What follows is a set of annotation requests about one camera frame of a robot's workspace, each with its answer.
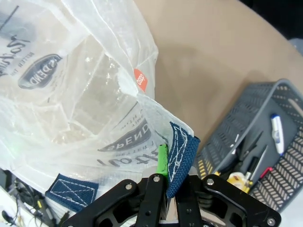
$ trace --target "oval logo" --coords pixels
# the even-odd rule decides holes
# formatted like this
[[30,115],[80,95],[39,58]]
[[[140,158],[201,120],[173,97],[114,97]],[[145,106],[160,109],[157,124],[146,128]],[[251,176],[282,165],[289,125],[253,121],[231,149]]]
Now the oval logo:
[[45,87],[52,80],[60,60],[58,54],[49,54],[35,61],[18,80],[19,87],[29,90]]

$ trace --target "orange sticker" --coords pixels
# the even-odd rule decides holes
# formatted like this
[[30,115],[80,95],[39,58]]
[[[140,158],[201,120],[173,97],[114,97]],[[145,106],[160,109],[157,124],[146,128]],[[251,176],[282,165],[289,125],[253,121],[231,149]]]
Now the orange sticker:
[[137,84],[139,85],[139,87],[142,89],[142,91],[145,92],[146,86],[147,86],[147,78],[138,69],[134,69],[134,77],[136,78],[136,81],[137,81]]

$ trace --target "green tape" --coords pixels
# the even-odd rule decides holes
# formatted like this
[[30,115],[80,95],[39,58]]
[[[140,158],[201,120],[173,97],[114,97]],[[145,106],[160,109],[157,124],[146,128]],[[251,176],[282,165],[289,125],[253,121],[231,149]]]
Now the green tape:
[[157,174],[162,174],[166,178],[168,176],[168,155],[169,148],[167,144],[160,145],[158,153]]

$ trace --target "metal bolt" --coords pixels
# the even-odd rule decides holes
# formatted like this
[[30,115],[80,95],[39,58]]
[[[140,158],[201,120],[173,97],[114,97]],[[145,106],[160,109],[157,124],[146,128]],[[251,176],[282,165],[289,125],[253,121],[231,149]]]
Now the metal bolt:
[[153,178],[153,181],[154,181],[154,182],[158,182],[158,181],[160,181],[160,178],[159,178],[158,176],[155,176],[155,177]]
[[213,185],[213,184],[214,184],[214,180],[211,179],[211,178],[209,178],[209,179],[207,179],[206,183],[207,183],[208,185]]
[[132,186],[130,183],[127,184],[127,185],[125,186],[125,188],[126,188],[127,190],[130,190],[132,187],[133,187],[133,186]]
[[276,221],[273,218],[269,218],[269,219],[267,219],[267,224],[269,226],[275,226]]

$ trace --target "translucent white bag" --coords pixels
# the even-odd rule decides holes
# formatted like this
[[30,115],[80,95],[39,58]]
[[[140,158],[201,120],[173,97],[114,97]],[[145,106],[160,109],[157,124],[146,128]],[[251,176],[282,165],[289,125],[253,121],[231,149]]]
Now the translucent white bag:
[[0,5],[2,168],[42,192],[59,172],[106,191],[157,164],[169,122],[193,135],[153,100],[158,49],[132,0]]

